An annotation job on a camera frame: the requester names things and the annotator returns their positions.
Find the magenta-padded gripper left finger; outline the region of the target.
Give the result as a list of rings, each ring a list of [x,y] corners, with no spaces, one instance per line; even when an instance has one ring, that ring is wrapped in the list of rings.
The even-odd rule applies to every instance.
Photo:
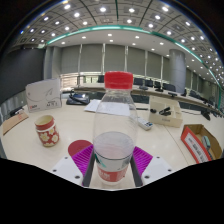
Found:
[[[88,187],[94,167],[93,145],[90,144],[74,155],[64,156],[50,172],[76,185]]]

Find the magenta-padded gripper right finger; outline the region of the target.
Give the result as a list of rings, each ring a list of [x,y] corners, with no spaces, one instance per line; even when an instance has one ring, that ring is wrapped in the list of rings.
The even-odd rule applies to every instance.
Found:
[[[148,185],[174,172],[173,168],[159,156],[152,156],[135,147],[130,161],[136,187]]]

